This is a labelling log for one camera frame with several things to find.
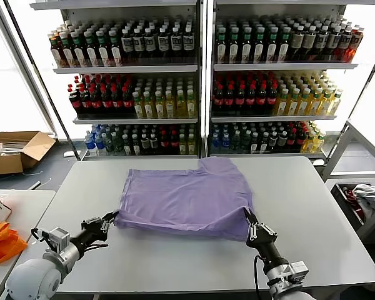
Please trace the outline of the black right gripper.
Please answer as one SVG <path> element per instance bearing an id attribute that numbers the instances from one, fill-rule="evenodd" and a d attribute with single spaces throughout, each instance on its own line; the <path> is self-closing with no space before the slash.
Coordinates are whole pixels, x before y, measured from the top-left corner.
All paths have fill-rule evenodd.
<path id="1" fill-rule="evenodd" d="M 264 263 L 263 270 L 270 271 L 284 265 L 285 259 L 280 255 L 274 244 L 278 236 L 277 232 L 263 222 L 259 222 L 251 209 L 244 209 L 244 215 L 249 226 L 247 246 L 258 251 Z"/>

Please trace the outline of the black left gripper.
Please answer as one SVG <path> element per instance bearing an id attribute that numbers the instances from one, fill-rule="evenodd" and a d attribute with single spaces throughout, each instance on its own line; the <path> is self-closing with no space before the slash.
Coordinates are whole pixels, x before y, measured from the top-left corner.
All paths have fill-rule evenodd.
<path id="1" fill-rule="evenodd" d="M 98 219 L 88 219 L 81 223 L 81 232 L 70 239 L 79 252 L 108 247 L 108 229 L 114 222 L 118 211 L 105 214 Z"/>

